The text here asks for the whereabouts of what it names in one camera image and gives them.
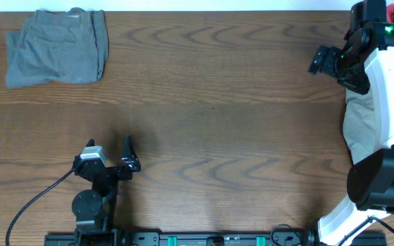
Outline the grey shorts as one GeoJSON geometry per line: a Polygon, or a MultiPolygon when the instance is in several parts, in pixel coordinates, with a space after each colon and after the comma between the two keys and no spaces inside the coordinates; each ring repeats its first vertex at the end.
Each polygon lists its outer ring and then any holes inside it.
{"type": "Polygon", "coordinates": [[[28,87],[59,81],[86,84],[102,79],[109,55],[105,13],[72,8],[35,11],[22,29],[5,34],[5,85],[28,87]]]}

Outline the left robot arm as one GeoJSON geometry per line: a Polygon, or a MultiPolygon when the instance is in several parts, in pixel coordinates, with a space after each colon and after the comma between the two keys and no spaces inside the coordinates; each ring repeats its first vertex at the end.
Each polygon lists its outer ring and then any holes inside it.
{"type": "Polygon", "coordinates": [[[126,136],[121,164],[106,166],[107,156],[102,146],[90,139],[73,161],[75,175],[92,183],[90,189],[79,192],[72,202],[76,216],[75,245],[130,245],[131,237],[113,226],[118,195],[118,183],[130,180],[141,164],[126,136]]]}

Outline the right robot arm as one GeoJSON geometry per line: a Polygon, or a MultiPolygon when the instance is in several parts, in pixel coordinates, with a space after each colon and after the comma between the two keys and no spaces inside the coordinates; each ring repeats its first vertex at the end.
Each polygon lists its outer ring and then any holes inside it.
{"type": "Polygon", "coordinates": [[[321,46],[309,72],[346,90],[343,137],[353,165],[347,193],[304,234],[302,245],[385,245],[367,228],[394,215],[394,4],[352,6],[345,46],[321,46]]]}

